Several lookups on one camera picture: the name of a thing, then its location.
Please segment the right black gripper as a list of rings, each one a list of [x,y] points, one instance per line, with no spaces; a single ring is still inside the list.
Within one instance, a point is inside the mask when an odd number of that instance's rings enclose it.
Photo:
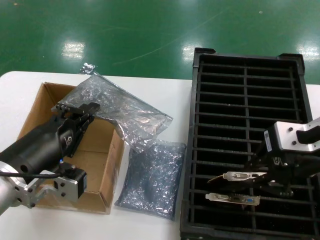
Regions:
[[[312,177],[320,172],[320,157],[296,152],[276,152],[269,156],[267,144],[262,142],[246,163],[248,172],[268,172],[270,182],[254,184],[254,189],[280,198],[291,198],[291,183],[296,179]]]

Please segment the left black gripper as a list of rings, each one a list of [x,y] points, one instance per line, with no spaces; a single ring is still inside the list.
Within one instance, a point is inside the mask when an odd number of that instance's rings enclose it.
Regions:
[[[75,154],[100,104],[91,102],[79,107],[57,103],[52,112],[75,114],[74,118],[52,116],[0,153],[0,161],[17,171],[22,178],[37,178],[44,170],[55,171],[64,157]]]

